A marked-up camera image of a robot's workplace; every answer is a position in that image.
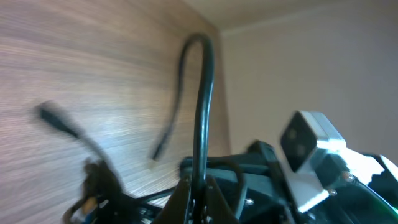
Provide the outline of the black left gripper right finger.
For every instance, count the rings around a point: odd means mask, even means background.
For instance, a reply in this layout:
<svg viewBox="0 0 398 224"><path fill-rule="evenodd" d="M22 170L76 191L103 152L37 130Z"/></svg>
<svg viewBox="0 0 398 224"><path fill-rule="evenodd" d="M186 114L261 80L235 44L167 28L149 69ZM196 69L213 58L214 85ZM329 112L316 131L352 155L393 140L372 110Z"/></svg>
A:
<svg viewBox="0 0 398 224"><path fill-rule="evenodd" d="M213 177L206 178L205 196L207 215L211 218L213 224L239 223Z"/></svg>

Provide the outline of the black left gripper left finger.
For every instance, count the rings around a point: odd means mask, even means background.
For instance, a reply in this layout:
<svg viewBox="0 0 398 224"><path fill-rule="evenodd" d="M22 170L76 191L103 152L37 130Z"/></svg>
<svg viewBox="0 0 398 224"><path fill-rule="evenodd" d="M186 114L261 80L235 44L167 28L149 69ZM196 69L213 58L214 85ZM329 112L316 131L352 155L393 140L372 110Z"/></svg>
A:
<svg viewBox="0 0 398 224"><path fill-rule="evenodd" d="M186 224L190 209L191 179L184 177L152 224Z"/></svg>

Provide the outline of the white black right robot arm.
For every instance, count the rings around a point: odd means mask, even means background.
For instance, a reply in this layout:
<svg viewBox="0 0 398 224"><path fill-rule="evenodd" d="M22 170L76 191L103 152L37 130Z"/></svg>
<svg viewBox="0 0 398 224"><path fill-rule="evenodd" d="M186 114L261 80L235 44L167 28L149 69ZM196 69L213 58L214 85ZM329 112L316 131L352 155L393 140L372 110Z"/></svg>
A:
<svg viewBox="0 0 398 224"><path fill-rule="evenodd" d="M344 141L282 138L295 184L274 148L254 141L244 154L187 157L180 175L205 194L195 196L194 223L396 223L397 180L380 156L352 151Z"/></svg>

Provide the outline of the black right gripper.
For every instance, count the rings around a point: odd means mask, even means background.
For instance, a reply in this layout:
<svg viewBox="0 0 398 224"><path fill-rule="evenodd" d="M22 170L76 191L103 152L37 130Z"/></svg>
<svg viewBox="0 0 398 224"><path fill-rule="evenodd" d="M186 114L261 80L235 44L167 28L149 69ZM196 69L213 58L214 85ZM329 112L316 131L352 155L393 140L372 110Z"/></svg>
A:
<svg viewBox="0 0 398 224"><path fill-rule="evenodd" d="M206 178L213 177L239 223L298 223L299 212L289 192L274 148L254 141L247 151L206 160L205 185L190 191L186 223L212 223L207 215Z"/></svg>

